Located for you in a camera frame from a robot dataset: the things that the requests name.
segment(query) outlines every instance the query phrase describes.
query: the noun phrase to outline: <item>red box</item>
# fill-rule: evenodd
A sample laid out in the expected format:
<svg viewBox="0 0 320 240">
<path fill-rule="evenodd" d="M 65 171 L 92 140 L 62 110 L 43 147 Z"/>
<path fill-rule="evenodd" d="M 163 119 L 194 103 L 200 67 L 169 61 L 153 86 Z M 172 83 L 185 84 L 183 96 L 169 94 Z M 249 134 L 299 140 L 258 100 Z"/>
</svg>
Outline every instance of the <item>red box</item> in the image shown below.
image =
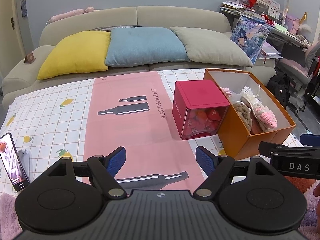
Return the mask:
<svg viewBox="0 0 320 240">
<path fill-rule="evenodd" d="M 181 139 L 215 135 L 229 105 L 211 80 L 177 81 L 172 115 Z"/>
</svg>

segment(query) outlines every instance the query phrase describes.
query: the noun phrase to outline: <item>smartphone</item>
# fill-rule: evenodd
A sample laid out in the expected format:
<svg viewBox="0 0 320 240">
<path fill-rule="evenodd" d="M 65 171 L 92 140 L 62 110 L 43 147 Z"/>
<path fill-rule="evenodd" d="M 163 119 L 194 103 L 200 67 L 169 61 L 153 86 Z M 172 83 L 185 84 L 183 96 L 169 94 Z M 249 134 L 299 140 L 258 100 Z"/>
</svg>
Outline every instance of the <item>smartphone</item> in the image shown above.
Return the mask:
<svg viewBox="0 0 320 240">
<path fill-rule="evenodd" d="M 14 190 L 20 191 L 28 186 L 30 181 L 20 162 L 11 133 L 0 138 L 0 156 Z"/>
</svg>

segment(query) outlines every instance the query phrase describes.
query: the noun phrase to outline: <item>beige pillow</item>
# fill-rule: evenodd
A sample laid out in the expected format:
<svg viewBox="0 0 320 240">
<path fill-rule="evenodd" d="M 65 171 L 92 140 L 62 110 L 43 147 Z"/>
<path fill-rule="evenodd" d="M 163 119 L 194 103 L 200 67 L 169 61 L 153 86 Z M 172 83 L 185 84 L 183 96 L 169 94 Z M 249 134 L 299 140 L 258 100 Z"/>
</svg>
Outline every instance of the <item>beige pillow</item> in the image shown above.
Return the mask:
<svg viewBox="0 0 320 240">
<path fill-rule="evenodd" d="M 188 58 L 195 62 L 252 66 L 245 52 L 223 33 L 200 28 L 170 28 L 186 48 Z"/>
</svg>

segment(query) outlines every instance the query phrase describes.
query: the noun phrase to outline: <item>black backpack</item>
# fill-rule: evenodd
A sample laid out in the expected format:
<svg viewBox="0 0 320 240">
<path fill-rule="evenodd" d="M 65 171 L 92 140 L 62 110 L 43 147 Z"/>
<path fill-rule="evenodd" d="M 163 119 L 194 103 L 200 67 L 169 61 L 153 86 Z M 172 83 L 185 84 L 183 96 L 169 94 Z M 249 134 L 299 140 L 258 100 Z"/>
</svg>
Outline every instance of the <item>black backpack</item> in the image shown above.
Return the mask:
<svg viewBox="0 0 320 240">
<path fill-rule="evenodd" d="M 279 73 L 270 78 L 267 88 L 276 97 L 280 104 L 286 108 L 289 98 L 290 79 L 287 74 Z"/>
</svg>

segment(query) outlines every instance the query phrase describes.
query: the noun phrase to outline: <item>yellow pillow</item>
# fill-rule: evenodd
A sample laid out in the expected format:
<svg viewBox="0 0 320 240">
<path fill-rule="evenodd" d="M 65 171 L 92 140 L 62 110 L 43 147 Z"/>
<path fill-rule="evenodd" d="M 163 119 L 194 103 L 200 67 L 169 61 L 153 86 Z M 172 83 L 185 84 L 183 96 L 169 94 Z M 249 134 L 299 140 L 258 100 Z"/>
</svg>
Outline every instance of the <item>yellow pillow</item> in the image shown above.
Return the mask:
<svg viewBox="0 0 320 240">
<path fill-rule="evenodd" d="M 42 64 L 38 80 L 107 70 L 104 61 L 109 44 L 110 33 L 103 31 L 84 31 L 64 38 Z"/>
</svg>

